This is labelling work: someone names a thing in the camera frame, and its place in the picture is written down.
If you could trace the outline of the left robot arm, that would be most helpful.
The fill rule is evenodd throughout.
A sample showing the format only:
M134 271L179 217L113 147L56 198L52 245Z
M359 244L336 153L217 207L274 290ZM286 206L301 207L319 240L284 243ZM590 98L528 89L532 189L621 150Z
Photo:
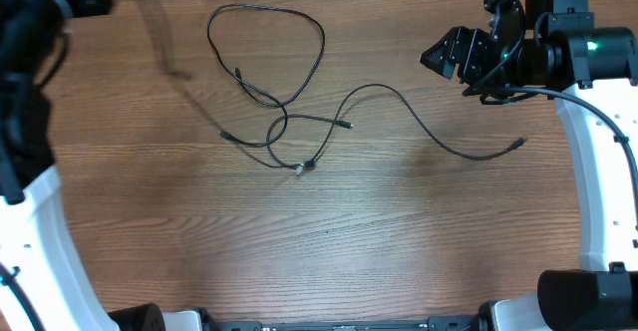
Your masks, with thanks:
M154 303L108 312L65 218L45 86L70 47L67 24L113 0L1 0L1 312L13 330L212 329L202 309Z

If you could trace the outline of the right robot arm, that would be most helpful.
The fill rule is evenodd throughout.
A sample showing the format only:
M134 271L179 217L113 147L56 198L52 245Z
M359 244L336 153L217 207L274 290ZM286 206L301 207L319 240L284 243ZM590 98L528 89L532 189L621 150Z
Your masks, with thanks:
M525 296L440 316L430 330L633 330L637 326L637 40L598 28L588 0L483 0L487 30L459 26L421 63L465 95L551 100L574 165L579 265L546 270Z

